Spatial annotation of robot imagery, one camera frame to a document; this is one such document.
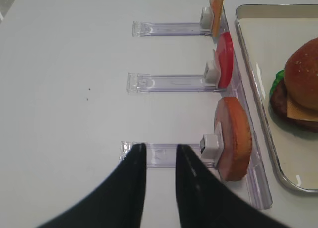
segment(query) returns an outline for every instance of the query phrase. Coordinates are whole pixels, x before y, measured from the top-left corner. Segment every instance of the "silver tray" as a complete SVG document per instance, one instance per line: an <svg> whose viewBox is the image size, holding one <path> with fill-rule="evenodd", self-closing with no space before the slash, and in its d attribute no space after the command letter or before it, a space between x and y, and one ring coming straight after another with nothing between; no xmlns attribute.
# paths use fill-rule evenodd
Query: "silver tray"
<svg viewBox="0 0 318 228"><path fill-rule="evenodd" d="M282 122L271 110L275 75L304 43L318 36L318 5L242 5L236 28L278 179L318 193L318 133Z"/></svg>

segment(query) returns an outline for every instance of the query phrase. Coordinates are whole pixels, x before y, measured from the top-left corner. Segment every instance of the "tabletop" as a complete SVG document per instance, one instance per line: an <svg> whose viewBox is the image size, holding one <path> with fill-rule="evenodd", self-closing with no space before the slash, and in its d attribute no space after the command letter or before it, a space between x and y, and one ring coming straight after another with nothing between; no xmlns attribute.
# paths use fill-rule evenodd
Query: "tabletop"
<svg viewBox="0 0 318 228"><path fill-rule="evenodd" d="M318 197L276 180L235 30L224 8L273 197L269 216L318 224ZM210 93L128 95L127 72L202 73L209 37L132 38L132 21L197 22L207 0L16 0L0 25L0 227L35 227L78 202L119 162L120 141L193 143L213 129ZM147 172L143 228L180 227L174 169Z"/></svg>

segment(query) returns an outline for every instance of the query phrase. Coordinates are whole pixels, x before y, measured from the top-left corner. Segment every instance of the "clear plastic holder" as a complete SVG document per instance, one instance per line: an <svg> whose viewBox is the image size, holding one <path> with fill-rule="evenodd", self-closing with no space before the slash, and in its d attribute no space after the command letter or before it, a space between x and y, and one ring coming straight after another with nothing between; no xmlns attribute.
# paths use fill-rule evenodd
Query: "clear plastic holder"
<svg viewBox="0 0 318 228"><path fill-rule="evenodd" d="M223 10L221 15L219 34L222 34L224 32L229 32L229 28L228 28L228 22ZM272 201L272 197L271 197L271 193L270 193L270 189L269 189L269 185L268 185L268 181L267 181L267 177L266 177L266 173L265 173L265 169L264 169L264 165L263 165L263 161L262 161L262 157L261 157L261 153L259 149L257 136L254 131L254 125L250 116L250 112L249 112L249 108L248 108L248 104L247 104L247 100L246 100L246 96L244 92L244 87L241 81L241 76L240 76L239 67L238 67L235 54L234 54L234 69L232 73L231 83L224 91L221 92L221 95L222 97L235 96L236 98L239 99L243 108L246 111L250 128L251 128L251 134L252 134L252 154L251 154L250 164L248 167L248 173L245 179L249 198L250 198L250 204L257 209L269 209L273 201ZM128 148L129 148L128 145L126 145L125 149L121 148L121 159L124 158L125 153L127 152L126 149ZM157 152L156 150L150 149L147 151L151 151L151 154L152 154L151 157L154 156L154 158L158 158L158 154L156 154ZM172 159L174 158L175 158L175 155L174 157L172 157L171 155L171 158L169 158L170 164L172 164ZM158 163L158 160L150 160L150 162Z"/></svg>
<svg viewBox="0 0 318 228"><path fill-rule="evenodd" d="M200 23L133 22L132 35L133 37L210 36L211 30L202 29Z"/></svg>
<svg viewBox="0 0 318 228"><path fill-rule="evenodd" d="M131 149L132 145L139 144L141 142L129 142L122 141L120 145L120 161L124 160L126 154ZM177 145L178 144L153 144L146 143L147 146L147 168L172 168L175 167L175 162L177 159ZM200 145L199 144L189 144L193 151L199 156L200 155ZM203 162L208 168L213 168L211 162Z"/></svg>
<svg viewBox="0 0 318 228"><path fill-rule="evenodd" d="M150 75L128 73L127 92L224 91L206 84L203 75Z"/></svg>

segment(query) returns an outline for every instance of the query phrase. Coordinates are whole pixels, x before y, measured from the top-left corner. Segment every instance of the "bread slice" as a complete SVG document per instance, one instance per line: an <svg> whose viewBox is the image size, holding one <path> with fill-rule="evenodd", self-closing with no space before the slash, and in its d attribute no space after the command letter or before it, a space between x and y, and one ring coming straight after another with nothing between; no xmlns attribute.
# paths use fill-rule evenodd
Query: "bread slice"
<svg viewBox="0 0 318 228"><path fill-rule="evenodd" d="M217 165L224 181L239 181L247 174L252 136L247 114L236 97L224 97L217 106L214 126L220 122L224 150Z"/></svg>

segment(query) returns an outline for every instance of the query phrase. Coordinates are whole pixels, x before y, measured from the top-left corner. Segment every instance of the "red tomato slice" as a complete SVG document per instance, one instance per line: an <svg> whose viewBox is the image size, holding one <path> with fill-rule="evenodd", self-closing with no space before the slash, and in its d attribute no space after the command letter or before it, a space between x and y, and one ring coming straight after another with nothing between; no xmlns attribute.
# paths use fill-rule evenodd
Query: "red tomato slice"
<svg viewBox="0 0 318 228"><path fill-rule="evenodd" d="M223 33L219 37L216 56L218 57L221 77L218 88L226 88L230 84L233 72L234 50L230 33Z"/></svg>

